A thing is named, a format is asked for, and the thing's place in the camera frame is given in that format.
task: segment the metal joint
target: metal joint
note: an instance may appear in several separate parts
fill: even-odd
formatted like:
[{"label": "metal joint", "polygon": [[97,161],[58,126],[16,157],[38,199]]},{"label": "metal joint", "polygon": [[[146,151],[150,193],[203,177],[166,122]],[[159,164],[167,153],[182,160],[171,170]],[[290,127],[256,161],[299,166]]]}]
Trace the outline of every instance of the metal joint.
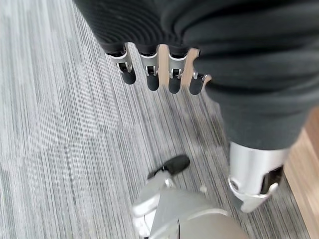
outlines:
[{"label": "metal joint", "polygon": [[145,73],[147,76],[154,75],[156,76],[159,72],[159,60],[158,60],[158,51],[154,53],[152,56],[146,56],[143,54],[140,54],[141,61],[143,64],[143,68],[145,70]]},{"label": "metal joint", "polygon": [[109,56],[113,60],[116,67],[121,73],[123,73],[124,71],[127,71],[130,73],[132,71],[133,65],[132,65],[131,55],[130,55],[127,43],[124,44],[124,51],[125,52],[122,56],[112,56],[112,55],[109,55]]},{"label": "metal joint", "polygon": [[201,81],[205,81],[206,80],[206,78],[207,78],[207,74],[199,74],[198,72],[196,72],[196,71],[194,71],[193,72],[193,78],[195,79],[195,80],[197,80],[197,78],[199,78]]},{"label": "metal joint", "polygon": [[171,79],[174,76],[177,76],[178,79],[182,77],[186,58],[187,58],[187,55],[185,55],[182,58],[172,57],[171,54],[168,55],[169,77]]}]

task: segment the silver robotic arm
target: silver robotic arm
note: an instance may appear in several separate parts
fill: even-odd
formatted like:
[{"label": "silver robotic arm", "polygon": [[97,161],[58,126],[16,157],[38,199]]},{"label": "silver robotic arm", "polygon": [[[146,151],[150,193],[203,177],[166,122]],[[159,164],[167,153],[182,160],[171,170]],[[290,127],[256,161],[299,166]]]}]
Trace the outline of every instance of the silver robotic arm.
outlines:
[{"label": "silver robotic arm", "polygon": [[230,144],[228,183],[238,209],[249,213],[276,191],[288,154],[289,149],[259,150]]},{"label": "silver robotic arm", "polygon": [[214,208],[200,194],[176,187],[173,176],[189,164],[178,156],[149,175],[146,186],[134,202],[134,225],[149,239],[248,239],[222,209]]}]

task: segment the gray carpet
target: gray carpet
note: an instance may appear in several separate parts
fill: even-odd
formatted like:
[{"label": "gray carpet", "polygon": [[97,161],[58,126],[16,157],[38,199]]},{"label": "gray carpet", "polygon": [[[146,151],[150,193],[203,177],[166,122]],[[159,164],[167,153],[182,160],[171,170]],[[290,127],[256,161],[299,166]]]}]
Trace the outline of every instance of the gray carpet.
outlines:
[{"label": "gray carpet", "polygon": [[308,239],[286,180],[259,210],[227,193],[227,141],[205,93],[150,92],[136,52],[127,86],[71,1],[0,0],[0,238],[134,239],[147,173],[186,153],[177,177],[257,239]]}]

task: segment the robotic finger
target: robotic finger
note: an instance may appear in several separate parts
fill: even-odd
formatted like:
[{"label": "robotic finger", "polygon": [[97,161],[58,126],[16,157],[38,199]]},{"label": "robotic finger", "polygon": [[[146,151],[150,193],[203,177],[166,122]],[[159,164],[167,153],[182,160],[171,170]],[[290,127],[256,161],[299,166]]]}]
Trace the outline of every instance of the robotic finger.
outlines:
[{"label": "robotic finger", "polygon": [[132,207],[139,235],[149,239],[248,239],[227,215],[202,195],[177,188],[173,176],[189,165],[177,156],[149,174],[146,186]]}]

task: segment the wooden floor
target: wooden floor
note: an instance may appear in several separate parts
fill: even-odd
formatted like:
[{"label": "wooden floor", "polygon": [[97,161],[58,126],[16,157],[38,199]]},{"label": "wooden floor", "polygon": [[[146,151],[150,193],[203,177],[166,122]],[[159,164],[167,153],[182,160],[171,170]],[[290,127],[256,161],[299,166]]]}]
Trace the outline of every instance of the wooden floor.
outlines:
[{"label": "wooden floor", "polygon": [[[168,84],[166,46],[160,46],[159,77],[161,84]],[[193,72],[192,62],[197,51],[188,53],[182,84],[189,85]],[[303,215],[306,227],[312,239],[319,238],[319,108],[310,114],[298,141],[291,150],[285,174]]]}]

